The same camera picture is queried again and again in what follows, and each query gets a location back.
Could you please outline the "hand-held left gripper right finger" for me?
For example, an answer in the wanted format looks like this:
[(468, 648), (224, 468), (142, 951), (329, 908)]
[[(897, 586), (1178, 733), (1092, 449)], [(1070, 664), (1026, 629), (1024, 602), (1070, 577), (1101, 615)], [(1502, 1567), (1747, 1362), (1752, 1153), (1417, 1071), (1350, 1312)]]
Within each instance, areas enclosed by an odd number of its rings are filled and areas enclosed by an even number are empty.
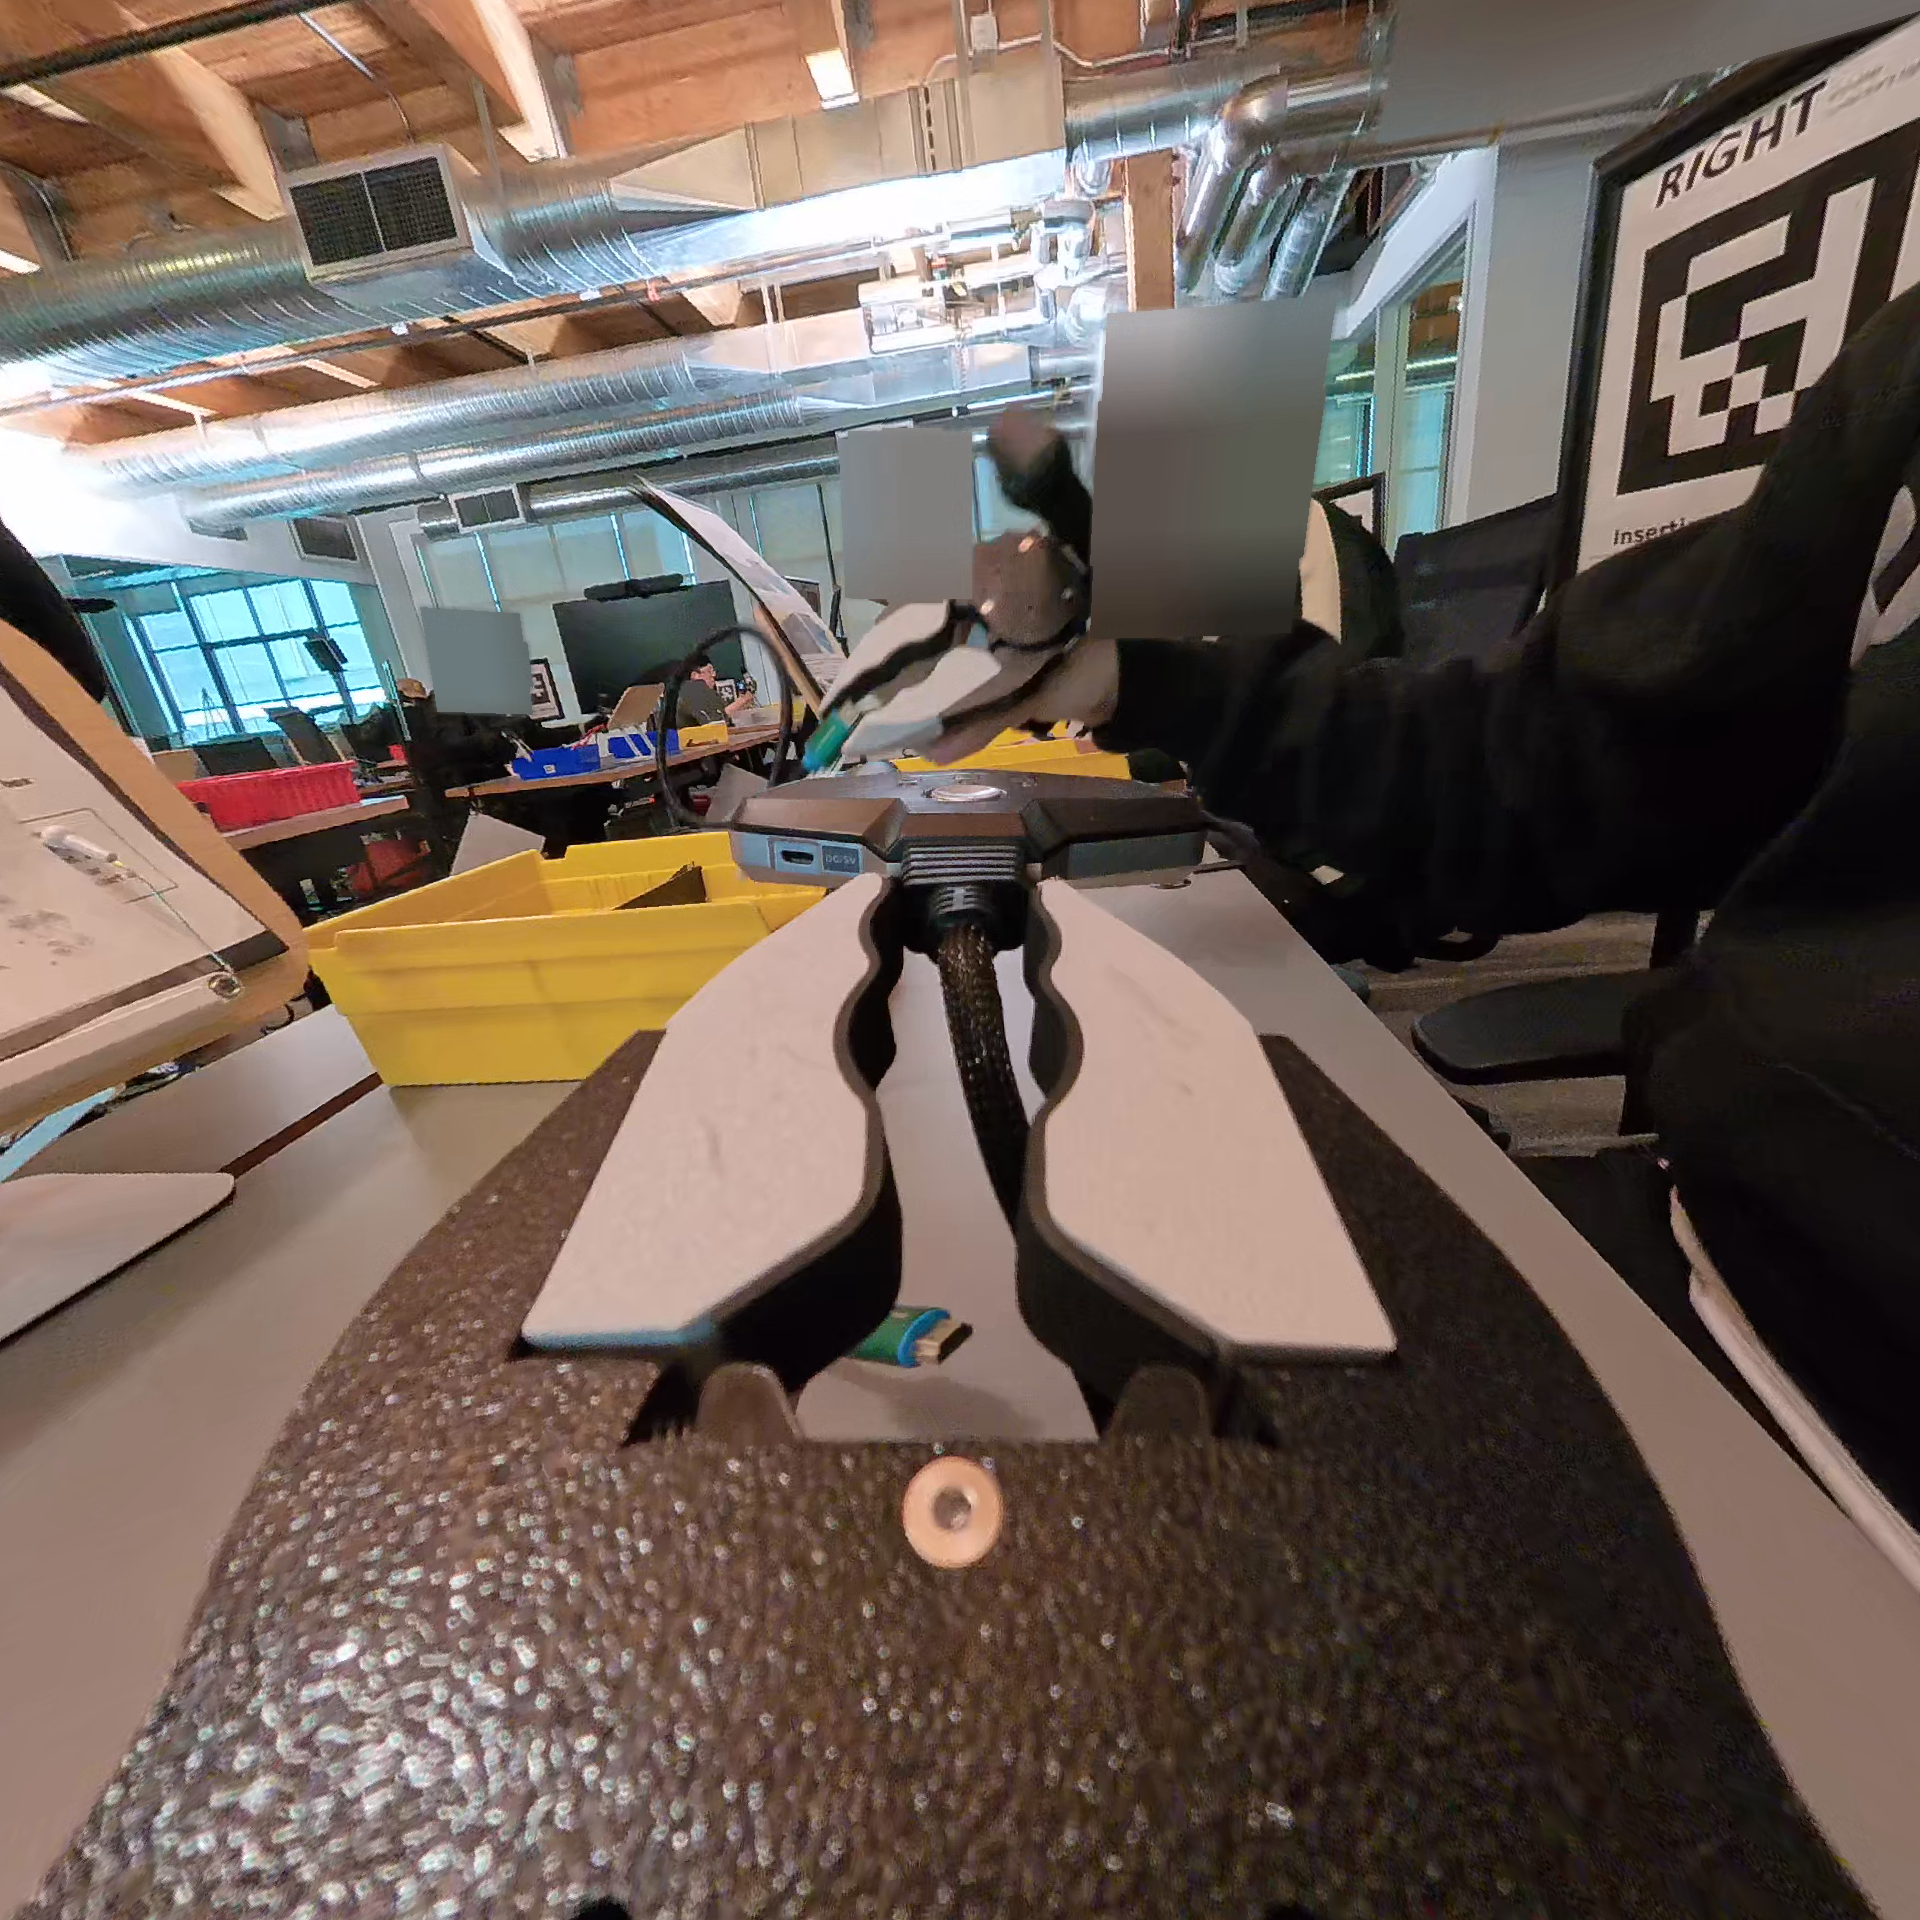
[(1096, 1396), (1174, 1369), (1380, 1362), (1396, 1331), (1252, 1021), (1112, 909), (1043, 881), (1014, 1291)]

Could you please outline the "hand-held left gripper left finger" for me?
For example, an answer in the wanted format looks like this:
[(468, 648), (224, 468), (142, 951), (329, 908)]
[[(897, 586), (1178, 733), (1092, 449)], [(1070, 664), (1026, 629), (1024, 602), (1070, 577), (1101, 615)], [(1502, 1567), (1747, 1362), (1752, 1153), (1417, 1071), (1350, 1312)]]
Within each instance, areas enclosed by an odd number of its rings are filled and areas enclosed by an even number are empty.
[(849, 881), (672, 1015), (522, 1322), (530, 1351), (804, 1388), (897, 1308), (888, 896)]

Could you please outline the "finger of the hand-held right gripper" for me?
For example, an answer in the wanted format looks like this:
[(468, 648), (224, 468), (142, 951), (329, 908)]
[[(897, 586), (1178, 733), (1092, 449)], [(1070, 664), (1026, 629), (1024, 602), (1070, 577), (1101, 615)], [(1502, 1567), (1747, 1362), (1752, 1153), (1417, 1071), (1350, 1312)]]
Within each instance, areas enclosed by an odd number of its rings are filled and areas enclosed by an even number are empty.
[(861, 697), (864, 762), (961, 762), (1026, 709), (1045, 653), (940, 653), (910, 664)]
[(985, 653), (977, 617), (953, 602), (901, 607), (857, 643), (832, 684), (820, 739), (861, 739), (861, 697), (916, 661), (940, 653)]

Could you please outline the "hdmi switch box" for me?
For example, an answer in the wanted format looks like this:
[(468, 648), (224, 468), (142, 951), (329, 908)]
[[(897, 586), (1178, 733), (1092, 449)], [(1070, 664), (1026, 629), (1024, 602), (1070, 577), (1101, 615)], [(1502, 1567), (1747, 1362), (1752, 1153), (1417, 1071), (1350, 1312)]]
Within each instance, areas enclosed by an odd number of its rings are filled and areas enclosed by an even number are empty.
[(1024, 943), (1043, 881), (1080, 888), (1180, 881), (1210, 848), (1208, 815), (1156, 785), (1066, 772), (874, 762), (769, 786), (726, 831), (766, 882), (835, 889), (878, 877), (882, 920), (912, 953), (977, 928), (990, 953)]

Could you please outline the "yellow plastic bin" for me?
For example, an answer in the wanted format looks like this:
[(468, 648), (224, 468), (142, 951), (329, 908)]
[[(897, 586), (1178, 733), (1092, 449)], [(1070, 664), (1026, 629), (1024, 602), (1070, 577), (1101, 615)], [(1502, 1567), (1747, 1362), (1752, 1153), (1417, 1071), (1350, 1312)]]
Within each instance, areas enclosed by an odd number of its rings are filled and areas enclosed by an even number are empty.
[(962, 756), (956, 769), (972, 772), (1091, 777), (1131, 783), (1134, 772), (1123, 752), (1104, 752), (1091, 733), (1020, 729), (1000, 731), (985, 748)]
[(755, 881), (724, 833), (514, 853), (307, 936), (389, 1088), (568, 1084), (822, 899)]

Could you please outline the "black office chair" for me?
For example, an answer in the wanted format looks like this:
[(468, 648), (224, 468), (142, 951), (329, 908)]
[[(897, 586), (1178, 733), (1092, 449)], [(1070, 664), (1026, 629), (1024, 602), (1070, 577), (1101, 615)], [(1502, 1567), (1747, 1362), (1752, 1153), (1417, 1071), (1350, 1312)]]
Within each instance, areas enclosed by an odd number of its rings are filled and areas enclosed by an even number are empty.
[[(1430, 536), (1406, 536), (1396, 580), (1406, 656), (1489, 665), (1537, 615), (1554, 557), (1560, 508), (1546, 497)], [(1652, 921), (1636, 969), (1533, 977), (1465, 992), (1410, 1021), (1410, 1051), (1443, 1084), (1515, 1088), (1618, 1076), (1626, 1020), (1696, 944), (1704, 915)]]

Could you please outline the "red plastic bin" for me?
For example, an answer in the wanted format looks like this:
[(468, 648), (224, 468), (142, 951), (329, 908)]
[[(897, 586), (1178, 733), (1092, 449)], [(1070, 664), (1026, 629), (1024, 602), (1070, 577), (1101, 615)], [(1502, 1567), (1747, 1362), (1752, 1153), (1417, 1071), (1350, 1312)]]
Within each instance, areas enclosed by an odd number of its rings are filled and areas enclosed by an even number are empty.
[(346, 762), (209, 776), (181, 783), (179, 793), (219, 833), (244, 833), (361, 802), (354, 772)]

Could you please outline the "metal air vent unit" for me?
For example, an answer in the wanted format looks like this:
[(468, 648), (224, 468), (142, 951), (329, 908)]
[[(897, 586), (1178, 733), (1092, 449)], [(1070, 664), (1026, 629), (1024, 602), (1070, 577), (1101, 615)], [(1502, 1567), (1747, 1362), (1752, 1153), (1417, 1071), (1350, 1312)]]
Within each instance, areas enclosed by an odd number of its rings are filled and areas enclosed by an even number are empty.
[(361, 282), (468, 257), (468, 171), (450, 146), (421, 143), (286, 175), (281, 201), (308, 280)]

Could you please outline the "printed instruction sheet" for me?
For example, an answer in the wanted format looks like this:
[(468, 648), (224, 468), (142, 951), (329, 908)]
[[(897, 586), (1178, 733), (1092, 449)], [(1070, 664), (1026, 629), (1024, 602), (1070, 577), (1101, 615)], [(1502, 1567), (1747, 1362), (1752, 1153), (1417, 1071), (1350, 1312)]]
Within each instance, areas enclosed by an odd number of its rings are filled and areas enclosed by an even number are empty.
[(2, 709), (4, 1084), (214, 1020), (292, 947), (156, 826), (12, 667)]

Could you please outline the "black framed printed tag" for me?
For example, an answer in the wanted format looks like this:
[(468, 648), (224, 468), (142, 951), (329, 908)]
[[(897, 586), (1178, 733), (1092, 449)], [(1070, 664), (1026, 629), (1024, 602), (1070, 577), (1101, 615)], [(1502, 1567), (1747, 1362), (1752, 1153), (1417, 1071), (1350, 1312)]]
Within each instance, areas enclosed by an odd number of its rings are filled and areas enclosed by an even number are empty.
[(1732, 509), (1917, 277), (1915, 17), (1761, 65), (1596, 169), (1560, 586)]

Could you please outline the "silver ventilation duct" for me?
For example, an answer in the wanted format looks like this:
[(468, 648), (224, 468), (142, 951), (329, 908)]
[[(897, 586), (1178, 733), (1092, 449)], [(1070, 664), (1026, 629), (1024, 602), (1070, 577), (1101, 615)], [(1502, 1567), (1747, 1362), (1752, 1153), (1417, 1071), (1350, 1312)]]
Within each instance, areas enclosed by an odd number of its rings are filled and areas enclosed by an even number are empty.
[(738, 328), (458, 375), (400, 391), (164, 429), (69, 452), (118, 497), (301, 483), (317, 473), (466, 447), (530, 447), (574, 427), (652, 425), (690, 411), (784, 400), (870, 410), (905, 400), (1024, 394), (1092, 353), (1064, 319), (1020, 328), (925, 328), (874, 344), (854, 312)]
[(126, 257), (4, 277), (4, 363), (59, 387), (156, 377), (236, 353), (317, 346), (356, 329), (458, 321), (545, 298), (683, 293), (921, 244), (1066, 187), (1066, 151), (892, 175), (769, 201), (692, 184), (702, 160), (745, 160), (744, 135), (605, 175), (546, 162), (465, 181), (472, 255), (370, 280), (308, 280), (294, 226), (188, 232)]

